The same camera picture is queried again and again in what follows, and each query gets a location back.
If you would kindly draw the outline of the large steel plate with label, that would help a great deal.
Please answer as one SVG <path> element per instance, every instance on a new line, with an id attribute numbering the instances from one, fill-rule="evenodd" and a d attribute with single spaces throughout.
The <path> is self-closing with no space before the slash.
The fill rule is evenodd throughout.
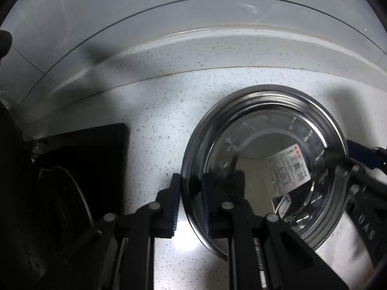
<path id="1" fill-rule="evenodd" d="M 184 154 L 182 200 L 203 245 L 226 260 L 227 243 L 208 235 L 201 185 L 224 181 L 256 215 L 276 213 L 313 249 L 344 212 L 346 183 L 330 156 L 348 146 L 318 101 L 281 85 L 238 90 L 217 103 L 195 128 Z"/>

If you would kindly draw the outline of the black gas stove top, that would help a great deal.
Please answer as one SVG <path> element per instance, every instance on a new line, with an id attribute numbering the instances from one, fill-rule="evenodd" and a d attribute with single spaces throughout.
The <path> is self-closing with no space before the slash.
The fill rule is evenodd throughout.
<path id="1" fill-rule="evenodd" d="M 93 217 L 124 214 L 130 130 L 124 123 L 30 140 L 41 161 L 65 169 L 81 189 Z"/>

